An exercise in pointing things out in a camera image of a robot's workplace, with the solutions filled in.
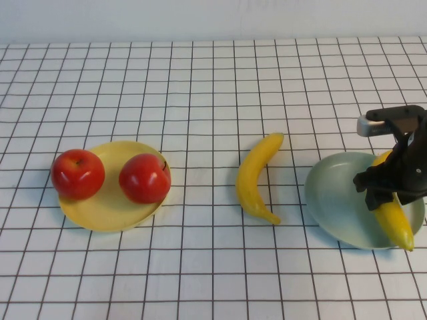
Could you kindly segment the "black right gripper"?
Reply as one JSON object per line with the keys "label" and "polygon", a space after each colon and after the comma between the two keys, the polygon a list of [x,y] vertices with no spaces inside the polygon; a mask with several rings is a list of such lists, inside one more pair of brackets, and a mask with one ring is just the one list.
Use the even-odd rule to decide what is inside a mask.
{"label": "black right gripper", "polygon": [[426,196],[426,129],[407,133],[384,160],[377,158],[372,168],[357,173],[353,184],[358,193],[365,191],[369,211],[382,205],[405,205]]}

